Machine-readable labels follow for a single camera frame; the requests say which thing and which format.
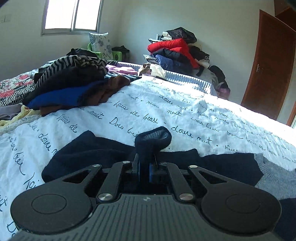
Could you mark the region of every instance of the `light switch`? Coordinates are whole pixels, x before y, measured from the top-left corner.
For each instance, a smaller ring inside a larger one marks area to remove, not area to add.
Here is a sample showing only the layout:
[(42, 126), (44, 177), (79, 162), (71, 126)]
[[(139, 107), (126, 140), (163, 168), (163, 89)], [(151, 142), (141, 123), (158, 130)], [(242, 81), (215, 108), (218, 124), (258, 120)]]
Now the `light switch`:
[(11, 14), (7, 14), (6, 16), (5, 16), (5, 20), (4, 20), (4, 22), (10, 22), (11, 21)]
[(5, 21), (5, 15), (0, 16), (0, 23), (4, 23), (4, 21)]

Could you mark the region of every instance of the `red puffer jacket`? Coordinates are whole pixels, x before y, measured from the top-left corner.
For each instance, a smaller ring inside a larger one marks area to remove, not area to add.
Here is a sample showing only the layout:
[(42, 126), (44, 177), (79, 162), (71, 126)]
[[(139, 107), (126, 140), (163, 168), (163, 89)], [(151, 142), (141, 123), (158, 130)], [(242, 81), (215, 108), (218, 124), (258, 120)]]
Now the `red puffer jacket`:
[(181, 53), (190, 60), (190, 63), (194, 69), (197, 69), (199, 67), (199, 64), (195, 61), (195, 59), (189, 53), (189, 47), (183, 39), (157, 42), (157, 43), (150, 44), (147, 47), (150, 53), (153, 53), (161, 48), (166, 48), (166, 49)]

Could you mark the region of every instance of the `gray knit fabric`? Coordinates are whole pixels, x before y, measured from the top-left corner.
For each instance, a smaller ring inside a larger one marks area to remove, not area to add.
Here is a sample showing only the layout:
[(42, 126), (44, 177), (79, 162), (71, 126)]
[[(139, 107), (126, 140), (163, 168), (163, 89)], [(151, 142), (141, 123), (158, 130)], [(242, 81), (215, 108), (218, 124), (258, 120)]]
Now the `gray knit fabric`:
[(262, 154), (254, 154), (254, 159), (263, 173), (255, 187), (269, 192), (278, 200), (296, 198), (296, 171), (288, 171), (267, 160)]

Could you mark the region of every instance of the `window pane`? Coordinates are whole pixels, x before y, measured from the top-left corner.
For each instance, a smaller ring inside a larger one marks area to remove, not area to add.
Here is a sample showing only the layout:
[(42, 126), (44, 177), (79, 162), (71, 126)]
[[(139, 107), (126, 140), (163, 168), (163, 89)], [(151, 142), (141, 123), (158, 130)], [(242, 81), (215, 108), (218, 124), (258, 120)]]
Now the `window pane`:
[(101, 0), (79, 0), (75, 28), (96, 30)]
[(75, 0), (49, 0), (45, 29), (71, 28)]

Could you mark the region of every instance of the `wall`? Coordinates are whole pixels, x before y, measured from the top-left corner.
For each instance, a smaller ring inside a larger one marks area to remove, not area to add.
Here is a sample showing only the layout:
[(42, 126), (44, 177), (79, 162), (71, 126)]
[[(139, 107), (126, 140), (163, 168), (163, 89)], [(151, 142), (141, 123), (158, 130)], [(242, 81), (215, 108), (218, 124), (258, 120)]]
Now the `wall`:
[[(100, 32), (110, 33), (117, 45), (122, 0), (105, 0)], [(36, 69), (49, 60), (67, 54), (71, 48), (86, 48), (88, 35), (40, 36), (45, 0), (9, 0), (0, 15), (12, 14), (11, 21), (0, 24), (0, 80)]]
[(131, 50), (134, 63), (144, 62), (149, 38), (184, 27), (193, 32), (220, 67), (240, 104), (255, 56), (259, 9), (274, 16), (273, 0), (129, 0), (121, 20), (119, 45)]
[(284, 104), (281, 108), (281, 112), (277, 118), (278, 122), (283, 124), (287, 124), (287, 121), (291, 115), (292, 109), (294, 107), (294, 103), (296, 101), (296, 55), (294, 60), (293, 72), (291, 75), (291, 80), (289, 84), (289, 88), (286, 94), (286, 98)]

